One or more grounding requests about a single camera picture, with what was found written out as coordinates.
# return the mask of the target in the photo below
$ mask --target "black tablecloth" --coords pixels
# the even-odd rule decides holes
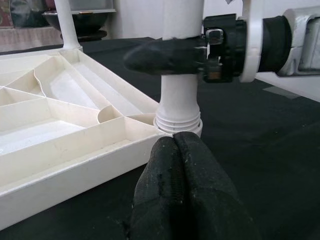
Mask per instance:
[[[159,101],[160,77],[130,72],[122,63],[125,52],[149,40],[82,45],[90,57]],[[268,87],[258,80],[200,82],[201,138],[233,180],[263,239],[319,240],[320,103],[263,90]],[[0,231],[0,240],[122,239],[142,170],[137,168],[8,227]]]

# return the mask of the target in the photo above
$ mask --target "black padded object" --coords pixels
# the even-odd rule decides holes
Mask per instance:
[[[180,150],[190,209],[199,240],[260,240],[231,179],[209,148],[192,132],[174,135]]]
[[[171,137],[162,137],[135,187],[129,238],[189,239],[185,194],[179,149]]]

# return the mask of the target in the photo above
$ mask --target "white plastic pipe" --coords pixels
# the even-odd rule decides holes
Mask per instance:
[[[54,0],[56,12],[58,13],[58,19],[60,29],[63,38],[64,49],[78,49],[81,48],[74,20],[72,18],[71,8],[68,0]]]
[[[163,39],[200,35],[203,13],[204,0],[164,0]],[[197,88],[196,75],[163,75],[155,125],[167,133],[190,131],[200,136],[202,122]]]

